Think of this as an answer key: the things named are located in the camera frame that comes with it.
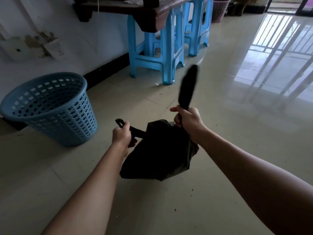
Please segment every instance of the dark brown wooden furniture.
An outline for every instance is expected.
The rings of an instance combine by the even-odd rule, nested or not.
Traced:
[[[99,11],[132,15],[144,32],[155,33],[165,26],[170,9],[191,0],[143,0],[143,5],[124,3],[126,0],[99,0]],[[88,22],[98,11],[97,0],[75,0],[73,7],[81,22]]]

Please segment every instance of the bag handle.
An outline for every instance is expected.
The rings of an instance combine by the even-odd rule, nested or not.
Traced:
[[[118,124],[118,126],[120,128],[123,128],[123,126],[125,124],[124,120],[122,120],[120,118],[116,119],[115,122]],[[137,129],[137,128],[133,127],[133,126],[129,127],[129,131],[131,131],[131,137],[132,138],[137,137],[137,138],[145,139],[145,136],[146,136],[146,132],[145,131]]]

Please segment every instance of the basket rim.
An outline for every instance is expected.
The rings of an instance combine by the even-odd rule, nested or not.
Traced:
[[[16,92],[19,90],[20,87],[23,87],[23,86],[33,86],[33,83],[34,82],[37,82],[39,79],[44,79],[44,78],[48,78],[52,75],[75,75],[75,77],[77,77],[79,80],[82,81],[83,83],[83,86],[82,88],[79,90],[79,92],[74,95],[72,97],[72,99],[70,99],[68,102],[64,103],[63,105],[61,106],[58,106],[57,108],[53,109],[53,110],[50,110],[48,112],[45,112],[45,113],[42,113],[42,114],[39,114],[39,115],[33,115],[33,116],[23,116],[23,117],[20,117],[20,116],[13,116],[11,114],[7,114],[7,110],[8,109],[8,98],[10,98],[12,95],[16,94]],[[43,76],[40,76],[40,77],[36,77],[34,79],[31,79],[19,86],[17,86],[16,88],[14,88],[13,90],[11,90],[5,97],[4,99],[2,100],[1,104],[0,104],[0,113],[3,115],[4,118],[8,119],[8,120],[11,120],[11,121],[15,121],[15,122],[26,122],[26,121],[32,121],[32,120],[37,120],[37,119],[42,119],[42,118],[47,118],[51,115],[55,115],[57,114],[58,112],[60,111],[64,111],[66,108],[68,108],[69,105],[72,105],[74,104],[76,101],[77,101],[77,97],[82,95],[87,89],[87,80],[82,76],[82,75],[79,75],[78,73],[73,73],[73,72],[57,72],[57,73],[50,73],[50,74],[46,74],[46,75],[43,75]]]

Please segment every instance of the pink object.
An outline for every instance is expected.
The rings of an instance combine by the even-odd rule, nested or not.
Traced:
[[[230,0],[215,1],[213,0],[212,23],[221,22],[227,10]]]

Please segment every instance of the human arm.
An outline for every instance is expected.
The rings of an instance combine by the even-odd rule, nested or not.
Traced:
[[[113,130],[112,144],[86,181],[42,235],[104,235],[123,159],[131,142],[129,123]]]
[[[257,158],[209,130],[195,108],[179,106],[183,125],[230,180],[257,217],[275,234],[311,234],[313,187],[293,174]]]

